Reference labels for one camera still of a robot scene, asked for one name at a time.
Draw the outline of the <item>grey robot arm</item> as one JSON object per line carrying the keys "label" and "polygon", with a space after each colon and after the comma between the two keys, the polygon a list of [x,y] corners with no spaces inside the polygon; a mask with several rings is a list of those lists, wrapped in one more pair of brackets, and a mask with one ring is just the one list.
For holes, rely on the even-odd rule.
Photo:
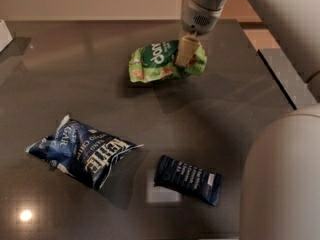
{"label": "grey robot arm", "polygon": [[[185,0],[184,32],[210,33],[227,0]],[[248,0],[301,80],[298,98],[319,97],[320,0]],[[320,105],[271,123],[242,174],[239,240],[320,240]]]}

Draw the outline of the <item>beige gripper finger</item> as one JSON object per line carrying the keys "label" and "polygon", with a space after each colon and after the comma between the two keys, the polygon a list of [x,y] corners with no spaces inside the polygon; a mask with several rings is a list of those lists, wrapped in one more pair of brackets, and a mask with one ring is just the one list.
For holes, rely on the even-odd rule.
{"label": "beige gripper finger", "polygon": [[185,34],[179,39],[175,64],[179,67],[189,67],[194,63],[194,56],[200,41],[196,34]]}

